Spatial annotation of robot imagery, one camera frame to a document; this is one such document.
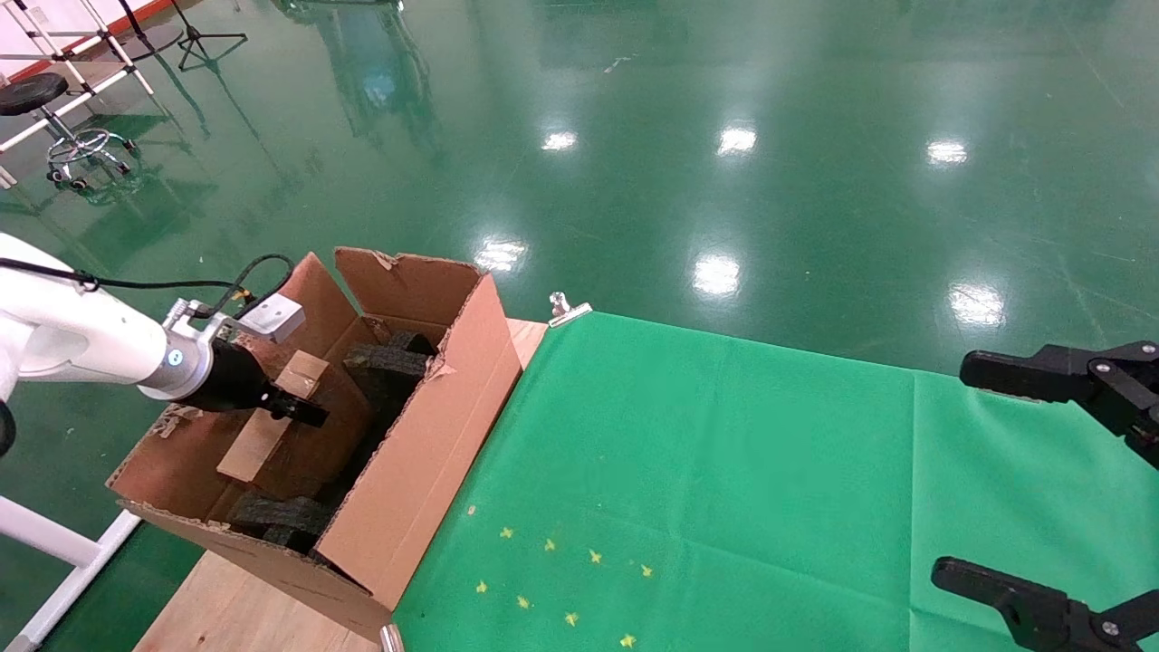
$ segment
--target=black cable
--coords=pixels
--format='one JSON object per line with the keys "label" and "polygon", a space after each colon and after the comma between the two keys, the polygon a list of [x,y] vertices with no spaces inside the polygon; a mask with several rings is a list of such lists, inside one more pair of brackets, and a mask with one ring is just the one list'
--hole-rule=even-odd
{"label": "black cable", "polygon": [[42,276],[52,276],[56,278],[75,280],[80,283],[81,287],[83,287],[85,291],[88,292],[95,292],[100,290],[102,285],[108,285],[110,287],[129,287],[132,290],[166,290],[170,287],[232,287],[233,286],[233,284],[229,283],[228,280],[168,280],[162,283],[139,283],[137,280],[102,278],[100,276],[89,273],[83,269],[70,271],[66,269],[57,269],[54,266],[44,266],[43,264],[36,264],[22,259],[13,259],[10,257],[0,257],[0,266],[7,266],[9,269],[19,269],[21,271],[30,271],[32,273],[39,273]]}
{"label": "black cable", "polygon": [[[280,259],[282,262],[286,263],[286,272],[285,272],[285,276],[282,277],[282,280],[278,280],[278,283],[274,286],[272,290],[265,292],[264,294],[262,294],[261,296],[258,296],[258,298],[255,299],[242,286],[242,281],[246,280],[246,277],[249,276],[249,272],[253,271],[254,268],[256,268],[258,264],[261,264],[261,263],[263,263],[263,262],[265,262],[268,259]],[[246,269],[241,270],[241,273],[239,273],[238,277],[233,280],[233,283],[231,283],[228,285],[228,288],[225,291],[225,293],[221,294],[221,298],[218,299],[218,302],[213,303],[212,307],[203,308],[203,309],[198,310],[197,314],[195,314],[195,316],[198,316],[201,318],[205,318],[205,317],[212,316],[213,314],[220,312],[221,308],[225,307],[225,303],[227,303],[229,301],[229,299],[234,296],[234,294],[236,294],[238,292],[241,292],[243,294],[246,305],[242,306],[242,308],[240,310],[238,310],[238,314],[233,315],[234,318],[241,318],[250,309],[253,309],[254,307],[261,305],[262,301],[264,301],[265,299],[270,298],[278,290],[280,290],[282,286],[285,285],[287,280],[290,280],[290,276],[291,274],[293,274],[293,261],[290,259],[289,257],[286,257],[286,256],[284,256],[282,254],[265,254],[265,255],[262,255],[262,256],[257,256],[253,261],[250,261],[249,264],[246,265]]]}
{"label": "black cable", "polygon": [[[267,259],[280,259],[286,263],[286,272],[278,283],[270,288],[268,292],[261,296],[254,298],[248,290],[245,288],[242,283],[249,276],[249,273],[262,262]],[[229,302],[236,294],[241,294],[246,305],[234,315],[234,318],[241,318],[249,310],[261,305],[262,301],[272,296],[277,293],[287,280],[290,276],[293,274],[293,261],[282,254],[265,254],[254,258],[241,273],[231,283],[228,280],[167,280],[160,283],[141,283],[137,280],[122,280],[118,278],[103,278],[94,273],[89,273],[83,269],[78,269],[71,271],[67,269],[57,269],[54,266],[45,266],[43,264],[36,264],[34,262],[25,262],[23,259],[13,259],[10,257],[0,257],[0,268],[17,269],[20,271],[28,271],[31,273],[39,273],[42,276],[51,276],[53,278],[64,278],[66,280],[75,280],[80,284],[82,288],[87,292],[95,292],[102,286],[108,285],[110,287],[127,287],[132,290],[166,290],[172,287],[225,287],[226,291],[221,294],[221,298],[210,308],[203,308],[197,312],[194,316],[199,318],[206,318],[219,312],[225,303]]]}

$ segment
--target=stool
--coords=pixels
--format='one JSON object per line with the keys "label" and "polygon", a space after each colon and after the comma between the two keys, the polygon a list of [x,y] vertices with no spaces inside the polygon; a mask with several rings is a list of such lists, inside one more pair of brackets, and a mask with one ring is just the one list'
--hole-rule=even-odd
{"label": "stool", "polygon": [[57,138],[45,153],[45,160],[49,163],[46,176],[49,181],[58,185],[68,183],[74,190],[87,188],[88,182],[73,177],[68,164],[97,155],[112,162],[121,174],[129,174],[131,168],[114,156],[105,146],[111,140],[117,140],[125,149],[133,152],[137,149],[137,145],[132,140],[104,129],[85,129],[73,132],[56,113],[45,108],[49,102],[64,95],[67,89],[68,80],[51,72],[35,74],[14,82],[0,88],[0,116],[19,116],[32,111],[38,111],[39,115],[44,116],[49,123],[46,129]]}

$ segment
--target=metal clip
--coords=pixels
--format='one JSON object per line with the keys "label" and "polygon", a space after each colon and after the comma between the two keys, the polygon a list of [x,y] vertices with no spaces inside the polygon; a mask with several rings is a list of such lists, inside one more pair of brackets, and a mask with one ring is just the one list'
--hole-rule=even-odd
{"label": "metal clip", "polygon": [[382,652],[403,652],[402,635],[399,632],[399,627],[394,623],[379,630],[378,636],[382,643]]}
{"label": "metal clip", "polygon": [[563,292],[552,292],[552,295],[547,298],[552,301],[552,314],[555,315],[547,322],[552,329],[556,329],[559,325],[563,325],[568,321],[591,312],[591,303],[589,302],[582,302],[571,307],[571,303],[568,302],[568,298],[563,295]]}

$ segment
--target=white wall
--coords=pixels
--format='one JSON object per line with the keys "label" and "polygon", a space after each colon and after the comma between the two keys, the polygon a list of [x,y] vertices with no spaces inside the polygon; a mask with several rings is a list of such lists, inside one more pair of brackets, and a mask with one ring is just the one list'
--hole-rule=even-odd
{"label": "white wall", "polygon": [[[151,0],[129,0],[129,6],[137,10]],[[101,20],[105,24],[124,17],[125,13],[117,0],[92,0],[96,12],[101,14]],[[80,31],[93,30],[95,25],[88,13],[76,0],[25,0],[25,5],[31,10],[34,7],[44,12],[48,23],[43,27],[49,31]],[[78,38],[57,38],[60,46],[68,45]],[[24,31],[16,25],[16,22],[8,14],[8,10],[0,9],[0,53],[2,54],[36,54],[38,53],[31,41],[24,36]],[[27,68],[36,61],[12,61],[0,60],[0,73],[5,76]]]}

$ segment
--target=black stool seat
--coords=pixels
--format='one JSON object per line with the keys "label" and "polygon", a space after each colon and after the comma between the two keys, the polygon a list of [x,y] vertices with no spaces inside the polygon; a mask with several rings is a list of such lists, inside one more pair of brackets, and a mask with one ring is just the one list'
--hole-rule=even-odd
{"label": "black stool seat", "polygon": [[68,80],[57,73],[34,74],[0,88],[0,116],[19,116],[48,104],[68,90]]}

